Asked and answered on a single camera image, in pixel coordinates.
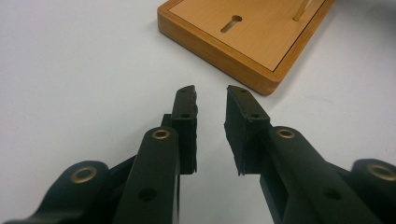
white surface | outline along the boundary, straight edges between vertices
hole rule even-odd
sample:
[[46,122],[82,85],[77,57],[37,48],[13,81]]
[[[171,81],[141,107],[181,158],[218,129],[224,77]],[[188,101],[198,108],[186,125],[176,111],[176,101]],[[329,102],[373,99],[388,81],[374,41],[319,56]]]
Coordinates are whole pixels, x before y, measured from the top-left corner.
[[[198,173],[182,176],[180,223],[272,223],[222,126],[226,87],[242,85],[158,32],[163,1],[0,1],[0,222],[30,216],[76,162],[133,156],[194,84]],[[395,59],[396,2],[338,0],[276,92],[253,94],[327,161],[396,164]]]

wooden frame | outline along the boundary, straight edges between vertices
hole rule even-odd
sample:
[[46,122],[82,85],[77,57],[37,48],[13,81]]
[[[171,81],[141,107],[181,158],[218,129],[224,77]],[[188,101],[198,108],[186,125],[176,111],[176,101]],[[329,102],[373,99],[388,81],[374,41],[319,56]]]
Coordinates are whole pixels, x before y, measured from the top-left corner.
[[322,0],[323,3],[309,18],[306,26],[295,40],[293,39],[291,46],[275,69],[269,69],[269,66],[258,63],[257,60],[241,53],[241,50],[227,45],[224,41],[215,38],[214,35],[203,31],[171,11],[183,1],[187,0],[169,0],[158,8],[160,32],[263,95],[271,94],[289,72],[333,3],[333,0]]

wooden tray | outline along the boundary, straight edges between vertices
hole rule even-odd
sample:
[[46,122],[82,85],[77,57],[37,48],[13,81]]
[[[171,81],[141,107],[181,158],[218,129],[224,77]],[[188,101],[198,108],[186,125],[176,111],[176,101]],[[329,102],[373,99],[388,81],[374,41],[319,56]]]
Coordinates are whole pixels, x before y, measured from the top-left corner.
[[160,31],[263,95],[297,60],[333,0],[170,0],[158,8]]

keyhole slot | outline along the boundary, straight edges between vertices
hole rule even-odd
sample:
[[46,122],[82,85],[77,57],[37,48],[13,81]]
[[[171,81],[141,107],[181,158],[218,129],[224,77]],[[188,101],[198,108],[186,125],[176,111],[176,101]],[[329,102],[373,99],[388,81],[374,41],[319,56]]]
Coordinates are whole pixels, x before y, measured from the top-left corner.
[[231,21],[229,21],[220,31],[225,34],[240,21],[242,21],[242,17],[232,16]]

wooden stick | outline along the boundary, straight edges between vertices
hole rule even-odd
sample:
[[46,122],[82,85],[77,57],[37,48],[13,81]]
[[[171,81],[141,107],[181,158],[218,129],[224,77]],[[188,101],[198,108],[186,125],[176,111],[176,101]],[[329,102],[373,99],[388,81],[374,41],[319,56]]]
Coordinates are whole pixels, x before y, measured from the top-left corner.
[[303,13],[305,11],[306,5],[308,5],[308,2],[309,2],[309,0],[303,0],[303,2],[301,3],[301,6],[298,9],[296,15],[293,17],[293,19],[295,21],[298,21],[301,18],[301,16],[303,15]]

